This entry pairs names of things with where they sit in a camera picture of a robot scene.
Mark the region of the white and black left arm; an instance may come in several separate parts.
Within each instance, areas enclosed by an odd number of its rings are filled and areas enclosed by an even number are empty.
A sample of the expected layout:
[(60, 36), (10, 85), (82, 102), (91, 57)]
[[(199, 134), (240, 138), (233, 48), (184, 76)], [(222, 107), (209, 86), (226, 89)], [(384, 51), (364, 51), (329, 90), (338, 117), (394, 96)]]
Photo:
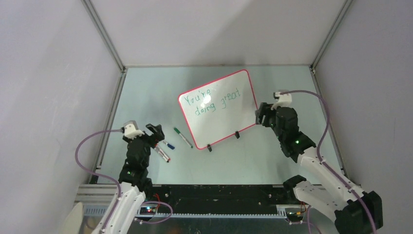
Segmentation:
[(165, 139), (165, 134), (160, 124), (147, 124), (146, 128), (151, 135), (138, 129), (135, 121), (121, 128), (127, 142), (126, 159), (116, 180), (117, 192), (93, 234), (126, 234), (142, 203), (152, 201), (154, 190), (148, 177), (151, 149)]

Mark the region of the red framed whiteboard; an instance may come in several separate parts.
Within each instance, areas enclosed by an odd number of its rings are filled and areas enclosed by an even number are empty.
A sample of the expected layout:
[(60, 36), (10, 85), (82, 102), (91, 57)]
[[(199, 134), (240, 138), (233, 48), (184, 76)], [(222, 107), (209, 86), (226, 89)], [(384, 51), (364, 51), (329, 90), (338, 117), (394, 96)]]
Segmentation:
[(178, 103), (199, 150), (255, 125), (258, 109), (246, 69), (181, 93)]

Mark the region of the green capped white marker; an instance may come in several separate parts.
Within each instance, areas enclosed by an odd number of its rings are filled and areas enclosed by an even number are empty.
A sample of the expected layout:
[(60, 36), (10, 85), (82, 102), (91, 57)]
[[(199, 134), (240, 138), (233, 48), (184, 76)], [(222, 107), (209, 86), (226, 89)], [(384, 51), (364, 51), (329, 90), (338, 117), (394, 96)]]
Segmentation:
[(173, 129), (190, 148), (193, 148), (193, 145), (190, 143), (190, 141), (176, 127), (173, 127)]

